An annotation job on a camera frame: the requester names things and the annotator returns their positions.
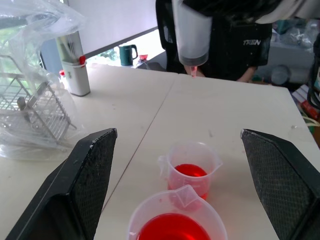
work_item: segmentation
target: measuring cup handle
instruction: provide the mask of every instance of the measuring cup handle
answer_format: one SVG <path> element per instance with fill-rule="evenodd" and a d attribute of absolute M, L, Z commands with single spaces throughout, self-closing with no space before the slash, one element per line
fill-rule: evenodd
<path fill-rule="evenodd" d="M 158 165 L 160 167 L 160 177 L 165 179 L 168 177 L 168 159 L 166 156 L 160 156 L 158 158 Z"/>

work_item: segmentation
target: table seam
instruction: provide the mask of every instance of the table seam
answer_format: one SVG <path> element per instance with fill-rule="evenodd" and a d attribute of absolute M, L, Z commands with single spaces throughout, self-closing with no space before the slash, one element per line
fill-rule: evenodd
<path fill-rule="evenodd" d="M 116 185 L 115 185 L 114 189 L 112 190 L 112 192 L 111 192 L 111 194 L 110 194 L 110 196 L 109 196 L 108 200 L 106 201 L 106 203 L 105 203 L 104 207 L 102 208 L 101 213 L 103 213 L 103 211 L 105 210 L 106 206 L 108 205 L 109 200 L 111 199 L 112 195 L 114 194 L 115 190 L 117 189 L 118 184 L 120 183 L 120 181 L 121 181 L 122 177 L 124 176 L 125 172 L 127 171 L 127 168 L 129 167 L 129 165 L 130 165 L 130 163 L 131 163 L 132 159 L 133 159 L 133 158 L 134 158 L 134 156 L 136 155 L 136 152 L 138 151 L 138 149 L 139 149 L 139 147 L 140 147 L 140 145 L 141 145 L 142 141 L 145 139 L 145 136 L 147 135 L 147 133 L 148 133 L 148 131 L 149 131 L 149 129 L 150 129 L 150 127 L 151 127 L 152 123 L 153 123 L 153 122 L 154 122 L 154 120 L 156 119 L 156 117 L 157 117 L 157 115 L 158 115 L 158 113 L 159 113 L 160 109 L 162 108 L 162 106 L 163 106 L 164 102 L 166 101 L 167 97 L 169 96 L 169 94 L 170 94 L 170 92 L 171 92 L 171 90 L 172 90 L 172 88 L 173 88 L 173 86 L 174 86 L 175 82 L 176 82 L 176 79 L 175 79 L 175 80 L 173 80 L 173 82 L 172 82 L 172 84 L 171 84 L 171 86 L 170 86 L 170 89 L 169 89 L 169 90 L 168 90 L 168 92 L 166 93 L 166 95 L 165 95 L 165 97 L 164 97 L 164 99 L 163 99 L 163 101 L 162 101 L 162 103 L 161 103 L 161 105 L 160 105 L 159 109 L 156 111 L 156 113 L 155 113 L 155 115 L 154 115 L 154 117 L 153 117 L 153 119 L 152 119 L 152 121 L 151 121 L 150 125 L 148 126 L 148 128 L 147 128 L 146 132 L 144 133 L 144 135 L 143 135 L 143 137 L 142 137 L 142 139 L 141 139 L 141 141 L 139 142 L 138 146 L 136 147 L 136 149 L 135 149 L 135 151 L 134 151 L 134 153 L 133 153 L 132 157 L 130 158 L 130 160 L 129 160 L 128 164 L 125 166 L 125 169 L 124 169 L 123 173 L 121 174 L 121 176 L 120 176 L 120 178 L 119 178 L 118 182 L 116 183 Z"/>

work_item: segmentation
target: white wall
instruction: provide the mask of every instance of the white wall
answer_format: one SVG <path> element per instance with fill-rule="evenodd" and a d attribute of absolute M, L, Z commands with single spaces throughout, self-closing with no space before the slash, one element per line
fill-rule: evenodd
<path fill-rule="evenodd" d="M 68 0 L 87 17 L 79 31 L 83 53 L 88 54 L 156 27 L 156 0 Z"/>

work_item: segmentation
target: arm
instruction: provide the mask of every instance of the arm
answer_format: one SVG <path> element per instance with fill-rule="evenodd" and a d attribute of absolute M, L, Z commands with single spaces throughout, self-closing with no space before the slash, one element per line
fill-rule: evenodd
<path fill-rule="evenodd" d="M 184 66 L 184 69 L 185 69 L 185 71 L 186 71 L 186 73 L 188 74 L 188 75 L 191 75 L 191 70 L 190 70 L 190 67 L 189 66 Z M 202 73 L 202 71 L 199 69 L 199 67 L 198 67 L 198 70 L 196 71 L 196 76 L 197 77 L 206 77 L 203 73 Z"/>
<path fill-rule="evenodd" d="M 252 79 L 252 77 L 255 75 L 255 72 L 257 70 L 256 66 L 251 66 L 249 67 L 245 73 L 240 77 L 237 82 L 242 82 L 242 83 L 249 83 Z"/>

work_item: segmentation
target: black shirt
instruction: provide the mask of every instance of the black shirt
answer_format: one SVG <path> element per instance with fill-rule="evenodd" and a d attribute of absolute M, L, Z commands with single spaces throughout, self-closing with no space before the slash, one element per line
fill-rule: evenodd
<path fill-rule="evenodd" d="M 272 24 L 232 26 L 214 17 L 209 60 L 199 68 L 206 77 L 236 81 L 249 67 L 268 63 Z"/>

